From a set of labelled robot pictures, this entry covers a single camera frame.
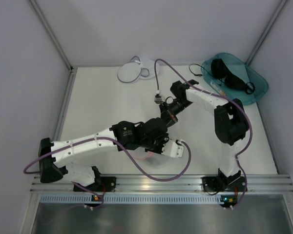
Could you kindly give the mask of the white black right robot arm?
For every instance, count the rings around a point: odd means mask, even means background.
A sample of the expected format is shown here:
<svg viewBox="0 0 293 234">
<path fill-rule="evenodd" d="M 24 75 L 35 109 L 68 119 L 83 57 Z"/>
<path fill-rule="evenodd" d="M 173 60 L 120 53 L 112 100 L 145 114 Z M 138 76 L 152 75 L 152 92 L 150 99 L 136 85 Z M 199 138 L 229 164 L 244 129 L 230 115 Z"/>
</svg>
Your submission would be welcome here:
<svg viewBox="0 0 293 234">
<path fill-rule="evenodd" d="M 197 104 L 214 117 L 215 134 L 222 143 L 221 163 L 216 176 L 205 178 L 208 188 L 224 191 L 234 185 L 246 187 L 238 157 L 245 151 L 241 148 L 242 140 L 247 133 L 252 134 L 252 128 L 242 102 L 204 90 L 195 80 L 176 81 L 170 91 L 175 96 L 173 101 L 164 100 L 159 105 L 161 119 L 167 127 L 177 123 L 177 115 L 191 104 Z"/>
</svg>

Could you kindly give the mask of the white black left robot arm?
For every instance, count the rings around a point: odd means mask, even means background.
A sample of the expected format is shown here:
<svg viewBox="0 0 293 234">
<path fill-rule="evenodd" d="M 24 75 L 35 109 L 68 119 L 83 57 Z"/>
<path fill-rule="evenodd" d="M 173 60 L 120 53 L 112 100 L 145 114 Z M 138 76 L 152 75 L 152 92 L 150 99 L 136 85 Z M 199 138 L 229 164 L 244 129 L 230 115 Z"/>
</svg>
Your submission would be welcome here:
<svg viewBox="0 0 293 234">
<path fill-rule="evenodd" d="M 96 134 L 69 141 L 44 138 L 39 150 L 40 182 L 66 179 L 86 187 L 95 182 L 98 172 L 94 166 L 82 166 L 79 162 L 96 154 L 138 148 L 164 156 L 174 155 L 167 126 L 160 118 L 145 123 L 121 121 Z"/>
</svg>

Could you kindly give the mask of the blue-trimmed white mesh laundry bag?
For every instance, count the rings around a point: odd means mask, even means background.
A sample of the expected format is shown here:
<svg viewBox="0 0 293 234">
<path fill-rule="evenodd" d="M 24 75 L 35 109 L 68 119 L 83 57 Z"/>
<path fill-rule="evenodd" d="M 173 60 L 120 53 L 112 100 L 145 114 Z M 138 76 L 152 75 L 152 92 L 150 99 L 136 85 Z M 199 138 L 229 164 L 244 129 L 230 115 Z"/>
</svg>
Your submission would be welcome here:
<svg viewBox="0 0 293 234">
<path fill-rule="evenodd" d="M 129 62 L 122 65 L 117 71 L 117 79 L 121 83 L 131 84 L 139 79 L 148 80 L 159 74 L 161 66 L 159 63 L 146 58 L 134 56 Z"/>
</svg>

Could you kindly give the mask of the black bra in tray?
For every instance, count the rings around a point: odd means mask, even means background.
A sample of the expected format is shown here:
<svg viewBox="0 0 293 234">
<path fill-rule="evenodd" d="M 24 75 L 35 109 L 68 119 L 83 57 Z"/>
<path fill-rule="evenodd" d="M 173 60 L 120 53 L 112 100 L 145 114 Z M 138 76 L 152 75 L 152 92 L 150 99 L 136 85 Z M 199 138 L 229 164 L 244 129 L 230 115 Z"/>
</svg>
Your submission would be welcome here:
<svg viewBox="0 0 293 234">
<path fill-rule="evenodd" d="M 244 82 L 241 78 L 234 75 L 221 58 L 214 59 L 211 62 L 210 68 L 212 76 L 228 88 L 236 91 L 244 91 L 247 95 L 255 92 L 255 85 L 252 82 Z"/>
</svg>

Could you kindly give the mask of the teal plastic tray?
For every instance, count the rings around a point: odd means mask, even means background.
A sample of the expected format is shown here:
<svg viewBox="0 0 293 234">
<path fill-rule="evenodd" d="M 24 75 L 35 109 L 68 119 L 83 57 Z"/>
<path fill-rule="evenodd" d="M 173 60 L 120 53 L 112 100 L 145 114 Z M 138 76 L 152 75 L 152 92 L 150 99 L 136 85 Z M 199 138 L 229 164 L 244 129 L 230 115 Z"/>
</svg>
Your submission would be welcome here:
<svg viewBox="0 0 293 234">
<path fill-rule="evenodd" d="M 219 53 L 201 65 L 204 81 L 218 94 L 239 99 L 244 106 L 258 102 L 268 91 L 267 81 L 229 53 Z"/>
</svg>

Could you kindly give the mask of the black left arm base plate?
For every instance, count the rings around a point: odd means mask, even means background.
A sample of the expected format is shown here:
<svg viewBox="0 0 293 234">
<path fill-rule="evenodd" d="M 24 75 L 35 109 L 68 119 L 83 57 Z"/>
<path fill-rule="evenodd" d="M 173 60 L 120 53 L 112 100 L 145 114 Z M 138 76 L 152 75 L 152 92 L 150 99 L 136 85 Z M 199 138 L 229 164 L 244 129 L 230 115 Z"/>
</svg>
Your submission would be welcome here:
<svg viewBox="0 0 293 234">
<path fill-rule="evenodd" d="M 91 177 L 86 183 L 73 181 L 75 192 L 112 192 L 116 188 L 115 176 L 101 176 L 98 179 Z"/>
</svg>

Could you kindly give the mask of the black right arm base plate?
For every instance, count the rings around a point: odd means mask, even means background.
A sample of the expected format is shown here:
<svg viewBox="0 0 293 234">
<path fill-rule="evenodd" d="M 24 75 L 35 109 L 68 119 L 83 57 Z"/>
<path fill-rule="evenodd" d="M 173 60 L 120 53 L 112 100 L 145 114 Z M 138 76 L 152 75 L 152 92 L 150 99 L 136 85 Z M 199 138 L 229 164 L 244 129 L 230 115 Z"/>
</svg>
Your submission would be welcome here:
<svg viewBox="0 0 293 234">
<path fill-rule="evenodd" d="M 240 177 L 232 183 L 224 182 L 217 176 L 205 176 L 202 178 L 203 191 L 212 195 L 220 192 L 243 192 L 245 186 L 244 177 Z"/>
</svg>

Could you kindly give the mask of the aluminium front rail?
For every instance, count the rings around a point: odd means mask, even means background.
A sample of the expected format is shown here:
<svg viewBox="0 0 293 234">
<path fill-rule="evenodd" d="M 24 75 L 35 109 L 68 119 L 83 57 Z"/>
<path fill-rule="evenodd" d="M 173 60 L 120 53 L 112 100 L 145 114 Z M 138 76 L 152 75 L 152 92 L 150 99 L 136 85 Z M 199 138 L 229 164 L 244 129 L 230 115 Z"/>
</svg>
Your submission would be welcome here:
<svg viewBox="0 0 293 234">
<path fill-rule="evenodd" d="M 115 175 L 115 193 L 168 193 L 168 194 L 202 194 L 202 178 L 204 175 L 183 175 L 169 182 L 158 182 L 144 175 Z M 40 177 L 35 176 L 30 186 L 30 192 L 42 193 L 72 193 L 74 185 L 71 182 L 40 183 Z M 293 194 L 293 182 L 289 175 L 247 175 L 248 193 L 252 195 L 282 195 Z"/>
</svg>

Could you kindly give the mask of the right aluminium corner post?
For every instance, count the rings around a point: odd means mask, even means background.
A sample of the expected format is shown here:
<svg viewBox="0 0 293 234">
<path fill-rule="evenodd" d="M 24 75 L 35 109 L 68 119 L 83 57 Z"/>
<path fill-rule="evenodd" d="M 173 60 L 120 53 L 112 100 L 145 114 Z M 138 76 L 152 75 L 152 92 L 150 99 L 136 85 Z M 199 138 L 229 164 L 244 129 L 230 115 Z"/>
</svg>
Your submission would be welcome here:
<svg viewBox="0 0 293 234">
<path fill-rule="evenodd" d="M 249 56 L 246 59 L 245 63 L 248 66 L 250 66 L 251 63 L 253 62 L 254 58 L 260 51 L 262 45 L 264 44 L 265 40 L 268 38 L 271 30 L 273 29 L 276 22 L 278 21 L 278 19 L 280 18 L 284 10 L 286 9 L 289 2 L 290 2 L 289 0 L 279 0 L 277 2 L 276 7 L 272 11 L 272 14 L 269 17 L 268 21 L 265 23 L 264 29 L 262 30 L 258 40 L 256 41 L 254 47 L 252 48 Z"/>
</svg>

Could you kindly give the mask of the aluminium corner post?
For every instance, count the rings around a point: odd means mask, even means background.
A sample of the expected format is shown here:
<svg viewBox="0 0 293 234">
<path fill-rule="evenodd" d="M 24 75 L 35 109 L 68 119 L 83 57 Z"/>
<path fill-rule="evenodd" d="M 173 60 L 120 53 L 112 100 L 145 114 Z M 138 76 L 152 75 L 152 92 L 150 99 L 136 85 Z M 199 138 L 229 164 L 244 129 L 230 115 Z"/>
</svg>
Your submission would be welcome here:
<svg viewBox="0 0 293 234">
<path fill-rule="evenodd" d="M 269 17 L 268 21 L 265 23 L 264 29 L 262 30 L 258 40 L 256 41 L 254 47 L 252 48 L 249 56 L 246 59 L 245 63 L 248 66 L 250 66 L 251 63 L 253 62 L 254 58 L 260 51 L 262 45 L 264 44 L 265 40 L 268 38 L 271 30 L 273 29 L 276 22 L 278 21 L 278 19 L 280 18 L 284 10 L 286 9 L 289 2 L 290 2 L 289 0 L 279 0 L 277 2 L 276 7 L 272 11 L 272 14 Z"/>
<path fill-rule="evenodd" d="M 32 8 L 34 14 L 37 16 L 39 22 L 42 24 L 42 27 L 44 28 L 47 36 L 51 40 L 54 48 L 56 49 L 58 55 L 62 59 L 63 63 L 65 64 L 66 68 L 71 71 L 73 69 L 73 66 L 69 62 L 69 59 L 67 58 L 59 40 L 57 39 L 51 25 L 49 24 L 47 18 L 45 17 L 43 10 L 39 6 L 38 2 L 36 0 L 28 0 L 27 1 L 30 7 Z"/>
</svg>

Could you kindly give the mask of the left aluminium corner post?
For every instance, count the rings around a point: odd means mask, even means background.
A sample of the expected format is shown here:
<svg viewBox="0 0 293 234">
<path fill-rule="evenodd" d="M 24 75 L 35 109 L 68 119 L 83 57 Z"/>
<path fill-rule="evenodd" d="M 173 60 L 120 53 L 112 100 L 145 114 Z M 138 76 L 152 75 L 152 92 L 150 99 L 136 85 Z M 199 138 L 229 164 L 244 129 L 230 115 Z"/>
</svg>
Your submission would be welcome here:
<svg viewBox="0 0 293 234">
<path fill-rule="evenodd" d="M 51 40 L 54 48 L 56 49 L 58 55 L 62 59 L 63 63 L 65 64 L 66 68 L 71 71 L 73 69 L 73 66 L 69 62 L 69 59 L 67 58 L 59 40 L 57 39 L 51 25 L 49 24 L 47 18 L 45 17 L 43 10 L 39 6 L 38 2 L 36 0 L 28 0 L 27 1 L 30 7 L 32 8 L 34 14 L 37 16 L 39 22 L 42 24 L 42 27 L 44 28 L 47 36 Z"/>
</svg>

